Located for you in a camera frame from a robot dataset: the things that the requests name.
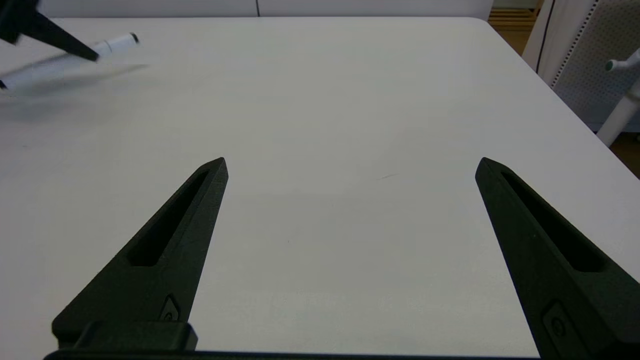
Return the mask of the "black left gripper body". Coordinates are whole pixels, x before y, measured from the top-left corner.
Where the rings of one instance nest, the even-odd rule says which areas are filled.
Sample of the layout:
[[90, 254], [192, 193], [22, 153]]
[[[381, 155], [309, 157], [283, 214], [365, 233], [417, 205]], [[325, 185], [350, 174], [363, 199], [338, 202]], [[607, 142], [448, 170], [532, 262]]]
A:
[[31, 29], [38, 12], [39, 0], [1, 0], [0, 38], [8, 44], [16, 44]]

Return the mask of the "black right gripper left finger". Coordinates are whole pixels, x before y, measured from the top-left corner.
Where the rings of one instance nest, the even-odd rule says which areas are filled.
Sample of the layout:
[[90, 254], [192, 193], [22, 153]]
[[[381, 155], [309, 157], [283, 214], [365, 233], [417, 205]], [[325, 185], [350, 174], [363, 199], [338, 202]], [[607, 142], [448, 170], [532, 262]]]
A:
[[59, 350], [192, 351], [189, 317], [228, 180], [201, 165], [53, 320]]

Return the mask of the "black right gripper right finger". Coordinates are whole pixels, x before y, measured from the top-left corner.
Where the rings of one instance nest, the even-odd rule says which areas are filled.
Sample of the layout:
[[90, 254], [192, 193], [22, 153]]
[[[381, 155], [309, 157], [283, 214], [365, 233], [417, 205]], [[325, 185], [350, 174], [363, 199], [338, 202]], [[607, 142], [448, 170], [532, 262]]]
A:
[[475, 181], [537, 351], [545, 360], [637, 360], [640, 285], [512, 169]]

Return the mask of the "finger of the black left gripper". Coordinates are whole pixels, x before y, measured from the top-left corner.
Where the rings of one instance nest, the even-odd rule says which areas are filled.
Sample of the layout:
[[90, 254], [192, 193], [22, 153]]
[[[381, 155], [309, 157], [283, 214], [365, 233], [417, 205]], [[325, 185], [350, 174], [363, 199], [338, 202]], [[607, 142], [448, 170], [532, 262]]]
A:
[[98, 61], [99, 54], [38, 11], [25, 18], [21, 34], [80, 59]]

